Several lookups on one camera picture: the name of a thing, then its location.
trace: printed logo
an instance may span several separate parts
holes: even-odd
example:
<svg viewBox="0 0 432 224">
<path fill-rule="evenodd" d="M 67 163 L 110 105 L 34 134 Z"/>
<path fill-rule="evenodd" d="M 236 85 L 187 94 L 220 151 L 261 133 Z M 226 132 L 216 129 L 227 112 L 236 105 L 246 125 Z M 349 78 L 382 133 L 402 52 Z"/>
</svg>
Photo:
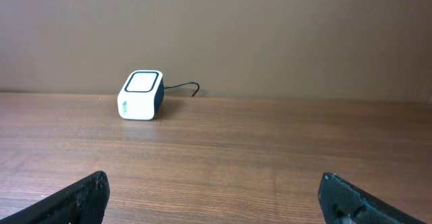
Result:
<svg viewBox="0 0 432 224">
<path fill-rule="evenodd" d="M 126 114 L 127 110 L 128 110 L 128 103 L 126 101 L 124 101 L 124 103 L 123 103 L 123 115 Z"/>
</svg>

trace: wood grain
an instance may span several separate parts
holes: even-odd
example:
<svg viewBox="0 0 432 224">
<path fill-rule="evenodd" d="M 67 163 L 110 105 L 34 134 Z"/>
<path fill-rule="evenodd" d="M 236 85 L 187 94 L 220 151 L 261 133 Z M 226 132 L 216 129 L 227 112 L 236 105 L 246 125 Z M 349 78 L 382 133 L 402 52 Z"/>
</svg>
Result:
<svg viewBox="0 0 432 224">
<path fill-rule="evenodd" d="M 126 121 L 116 96 L 0 94 L 0 218 L 96 170 L 106 224 L 324 223 L 324 171 L 432 223 L 432 106 L 168 97 Z"/>
</svg>

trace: brown wall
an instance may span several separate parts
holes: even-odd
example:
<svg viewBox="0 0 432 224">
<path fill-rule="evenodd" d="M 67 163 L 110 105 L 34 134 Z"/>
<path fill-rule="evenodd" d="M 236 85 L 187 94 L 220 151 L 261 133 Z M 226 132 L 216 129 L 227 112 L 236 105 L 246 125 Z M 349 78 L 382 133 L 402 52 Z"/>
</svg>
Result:
<svg viewBox="0 0 432 224">
<path fill-rule="evenodd" d="M 431 45 L 432 0 L 0 0 L 8 91 L 428 101 Z"/>
</svg>

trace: black cord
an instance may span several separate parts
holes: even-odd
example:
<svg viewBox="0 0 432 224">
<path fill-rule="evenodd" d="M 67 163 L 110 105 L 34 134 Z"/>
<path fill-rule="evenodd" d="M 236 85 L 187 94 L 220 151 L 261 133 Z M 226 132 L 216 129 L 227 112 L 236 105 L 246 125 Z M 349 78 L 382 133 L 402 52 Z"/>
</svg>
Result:
<svg viewBox="0 0 432 224">
<path fill-rule="evenodd" d="M 196 85 L 196 90 L 195 90 L 194 94 L 192 94 L 192 96 L 195 96 L 195 94 L 200 90 L 200 84 L 198 84 L 196 82 L 187 82 L 187 83 L 178 84 L 178 85 L 174 85 L 174 86 L 166 86 L 163 89 L 170 89 L 170 88 L 175 88 L 175 87 L 189 85 L 189 84 L 195 84 Z"/>
</svg>

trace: white speaker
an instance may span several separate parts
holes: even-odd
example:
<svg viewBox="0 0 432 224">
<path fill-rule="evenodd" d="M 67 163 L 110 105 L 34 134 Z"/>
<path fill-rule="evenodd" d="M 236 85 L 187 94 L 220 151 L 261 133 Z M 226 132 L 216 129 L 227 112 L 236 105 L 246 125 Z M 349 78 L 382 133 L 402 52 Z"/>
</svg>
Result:
<svg viewBox="0 0 432 224">
<path fill-rule="evenodd" d="M 119 114 L 124 119 L 151 120 L 161 106 L 163 95 L 161 72 L 132 72 L 117 97 Z"/>
</svg>

